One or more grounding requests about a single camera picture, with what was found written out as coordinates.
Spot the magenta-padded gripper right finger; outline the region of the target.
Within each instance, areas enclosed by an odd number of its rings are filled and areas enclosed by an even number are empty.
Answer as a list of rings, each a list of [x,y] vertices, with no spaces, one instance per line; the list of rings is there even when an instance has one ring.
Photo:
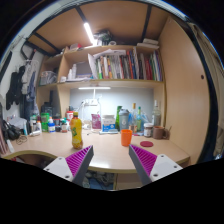
[[[156,156],[135,145],[129,145],[129,156],[143,185],[148,185],[182,169],[165,154]]]

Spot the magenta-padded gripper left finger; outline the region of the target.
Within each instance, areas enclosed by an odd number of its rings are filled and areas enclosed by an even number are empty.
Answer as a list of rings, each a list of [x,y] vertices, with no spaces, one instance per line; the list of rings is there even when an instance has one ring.
[[[90,145],[67,158],[57,157],[44,170],[81,186],[93,155],[93,146]]]

